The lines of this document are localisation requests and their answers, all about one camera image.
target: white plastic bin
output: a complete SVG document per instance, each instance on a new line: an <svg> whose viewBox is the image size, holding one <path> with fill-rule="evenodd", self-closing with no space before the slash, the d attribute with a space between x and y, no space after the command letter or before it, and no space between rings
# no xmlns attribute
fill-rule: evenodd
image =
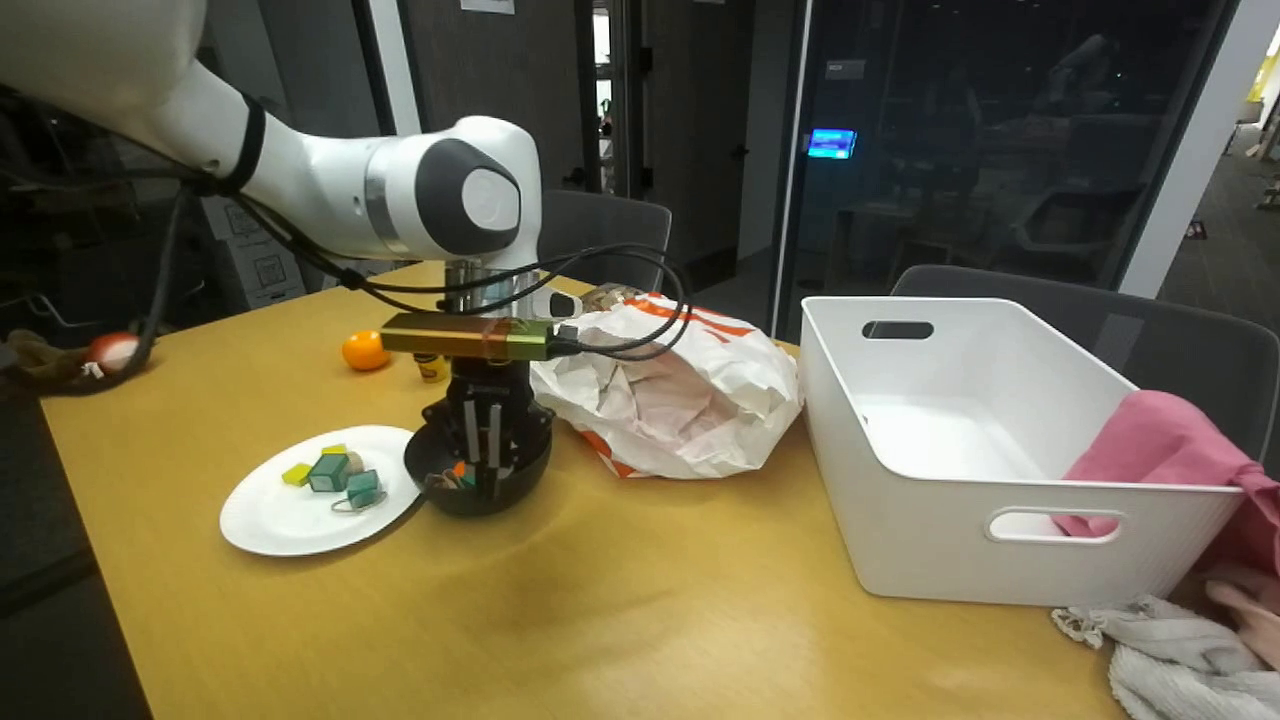
<svg viewBox="0 0 1280 720"><path fill-rule="evenodd" d="M1065 482L1131 385L1011 299L806 295L798 379L843 550L876 597L1164 597L1241 505L1235 489ZM1058 512L1119 530L1065 537Z"/></svg>

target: floor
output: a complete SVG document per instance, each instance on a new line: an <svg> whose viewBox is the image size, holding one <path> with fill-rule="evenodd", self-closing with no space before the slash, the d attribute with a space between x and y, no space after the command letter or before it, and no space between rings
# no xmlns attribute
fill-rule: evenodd
<svg viewBox="0 0 1280 720"><path fill-rule="evenodd" d="M1273 170L1245 161L1245 149L1245 142L1229 149L1200 205L1208 236L1180 248L1164 299L1280 333L1280 214L1252 208ZM760 252L692 299L764 325L766 286L770 258ZM38 410L7 385L0 385L0 458L0 717L148 717Z"/></svg>

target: glass wall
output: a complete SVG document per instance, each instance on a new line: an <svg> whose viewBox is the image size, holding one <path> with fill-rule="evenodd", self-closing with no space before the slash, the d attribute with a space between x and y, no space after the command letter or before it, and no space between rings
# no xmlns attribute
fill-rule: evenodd
<svg viewBox="0 0 1280 720"><path fill-rule="evenodd" d="M918 260L1114 288L1229 0L814 0L779 337Z"/></svg>

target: white cloth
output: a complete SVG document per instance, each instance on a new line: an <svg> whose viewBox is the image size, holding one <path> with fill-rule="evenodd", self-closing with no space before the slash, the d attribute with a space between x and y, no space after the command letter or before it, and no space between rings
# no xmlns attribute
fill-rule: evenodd
<svg viewBox="0 0 1280 720"><path fill-rule="evenodd" d="M1114 645L1107 680L1136 720L1280 720L1280 676L1233 629L1168 602L1128 609L1057 609L1081 645Z"/></svg>

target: wooden table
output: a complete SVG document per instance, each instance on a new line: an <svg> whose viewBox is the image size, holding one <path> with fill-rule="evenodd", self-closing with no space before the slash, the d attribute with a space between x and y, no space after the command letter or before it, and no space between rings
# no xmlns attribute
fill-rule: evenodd
<svg viewBox="0 0 1280 720"><path fill-rule="evenodd" d="M1044 609L859 592L803 421L718 485L612 482L554 434L538 489L372 543L265 562L219 505L265 458L402 424L442 385L338 337L388 308L319 294L159 344L49 424L155 717L1114 717L1102 655Z"/></svg>

